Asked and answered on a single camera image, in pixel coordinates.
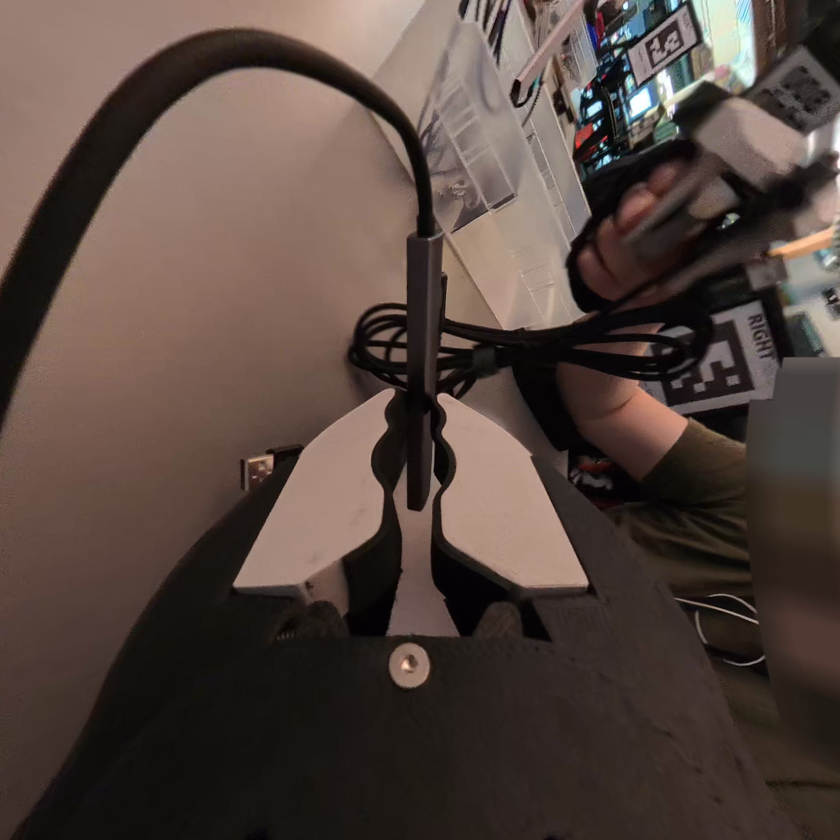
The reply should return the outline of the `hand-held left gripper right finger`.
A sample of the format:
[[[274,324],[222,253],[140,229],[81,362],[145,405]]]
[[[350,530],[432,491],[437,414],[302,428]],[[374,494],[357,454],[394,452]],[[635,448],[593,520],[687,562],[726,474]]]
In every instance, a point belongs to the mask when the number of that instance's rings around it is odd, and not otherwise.
[[[590,582],[529,451],[453,396],[437,406],[453,466],[436,497],[444,547],[518,599],[584,592]]]

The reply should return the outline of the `clear plastic bin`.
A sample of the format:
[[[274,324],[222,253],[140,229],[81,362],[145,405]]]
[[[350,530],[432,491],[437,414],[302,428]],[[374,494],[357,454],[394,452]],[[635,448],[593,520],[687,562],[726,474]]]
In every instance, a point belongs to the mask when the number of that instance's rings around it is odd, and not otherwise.
[[[421,136],[449,249],[508,330],[581,317],[566,260],[590,208],[550,63],[511,96],[540,40],[524,2],[419,2],[377,75]]]

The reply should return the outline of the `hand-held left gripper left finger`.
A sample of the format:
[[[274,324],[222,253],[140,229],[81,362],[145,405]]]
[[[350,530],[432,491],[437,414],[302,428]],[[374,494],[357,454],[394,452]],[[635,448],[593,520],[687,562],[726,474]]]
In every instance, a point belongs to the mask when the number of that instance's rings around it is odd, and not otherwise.
[[[234,589],[336,607],[372,607],[398,582],[403,397],[383,390],[305,447]]]

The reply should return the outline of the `person's right hand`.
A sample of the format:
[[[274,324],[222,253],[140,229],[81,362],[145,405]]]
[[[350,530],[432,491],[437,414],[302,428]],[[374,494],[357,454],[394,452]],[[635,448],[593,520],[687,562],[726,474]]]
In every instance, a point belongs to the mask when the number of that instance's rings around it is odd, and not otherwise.
[[[614,161],[588,177],[591,217],[574,240],[567,274],[577,307],[603,310],[681,260],[697,233],[679,234],[657,258],[638,257],[624,242],[679,183],[697,156],[688,140],[672,139]]]

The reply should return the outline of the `silver USB hub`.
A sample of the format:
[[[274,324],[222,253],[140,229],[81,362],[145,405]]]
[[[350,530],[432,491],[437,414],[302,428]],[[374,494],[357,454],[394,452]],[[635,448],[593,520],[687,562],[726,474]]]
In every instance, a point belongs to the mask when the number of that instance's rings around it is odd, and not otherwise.
[[[548,33],[542,37],[519,73],[514,76],[510,89],[510,99],[514,108],[522,107],[522,96],[528,95],[541,78],[552,56],[559,51],[562,43],[571,37],[579,19],[584,16],[585,4],[586,1],[573,1],[565,5],[562,14],[550,25]]]

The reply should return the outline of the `person's right forearm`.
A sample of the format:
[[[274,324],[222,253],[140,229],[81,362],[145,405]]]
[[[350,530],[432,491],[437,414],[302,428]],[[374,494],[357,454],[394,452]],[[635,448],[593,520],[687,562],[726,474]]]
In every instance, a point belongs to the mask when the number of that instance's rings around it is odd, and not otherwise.
[[[583,439],[635,480],[643,480],[688,427],[688,419],[638,381],[562,362],[556,382]]]

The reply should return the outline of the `olive green shirt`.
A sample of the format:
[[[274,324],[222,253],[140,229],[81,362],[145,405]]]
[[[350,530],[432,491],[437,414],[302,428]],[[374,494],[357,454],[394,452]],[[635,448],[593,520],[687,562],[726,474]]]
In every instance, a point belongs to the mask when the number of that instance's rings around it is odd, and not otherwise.
[[[606,516],[642,550],[709,656],[767,676],[749,560],[745,450],[690,419],[642,479],[642,499]]]

